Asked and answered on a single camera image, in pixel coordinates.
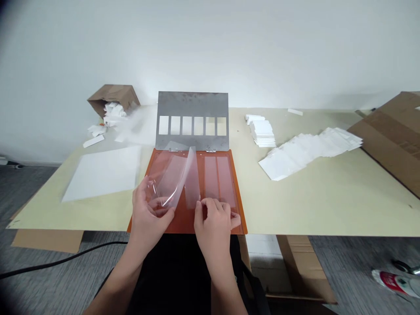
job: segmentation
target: transparent plastic sheet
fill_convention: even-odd
[[[196,147],[190,147],[186,163],[185,201],[187,209],[195,209],[196,202],[201,200],[200,182],[198,180],[198,165]]]
[[[196,201],[200,200],[195,147],[188,152],[162,151],[149,172],[148,201],[158,199],[159,207],[176,208],[184,186],[187,208],[195,208]]]
[[[228,157],[217,157],[217,172],[219,174],[220,201],[235,208],[235,193]]]
[[[228,157],[204,158],[204,184],[206,198],[215,198],[236,207],[233,181]]]

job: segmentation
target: cardboard box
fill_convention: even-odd
[[[105,116],[104,109],[107,102],[119,102],[128,115],[136,107],[140,106],[139,99],[132,85],[105,84],[87,101],[101,118]]]
[[[277,241],[293,293],[267,294],[266,296],[337,304],[309,238],[303,235],[277,235]]]
[[[363,149],[420,198],[419,106],[420,92],[401,92],[348,131],[363,138]]]

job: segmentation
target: beige table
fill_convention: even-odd
[[[140,176],[154,147],[157,107],[143,106]],[[277,235],[420,236],[420,200],[361,149],[319,158],[279,182],[258,165],[269,148],[257,147],[244,120],[258,114],[270,120],[281,144],[299,133],[326,127],[348,128],[360,117],[352,112],[230,108],[233,152],[248,232]],[[77,148],[11,222],[14,229],[125,231],[131,216],[131,191],[61,203],[81,155],[126,146],[113,133],[92,147]]]

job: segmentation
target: left hand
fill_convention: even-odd
[[[135,255],[139,263],[142,263],[155,247],[175,215],[174,207],[155,210],[162,198],[146,202],[148,180],[149,178],[145,176],[133,191],[133,216],[127,245],[127,250]]]

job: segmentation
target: right hand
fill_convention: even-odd
[[[207,206],[205,220],[203,205]],[[231,264],[231,230],[240,224],[241,217],[237,213],[231,213],[228,203],[221,203],[213,198],[197,201],[194,230],[210,273],[212,270],[223,268],[226,263]]]

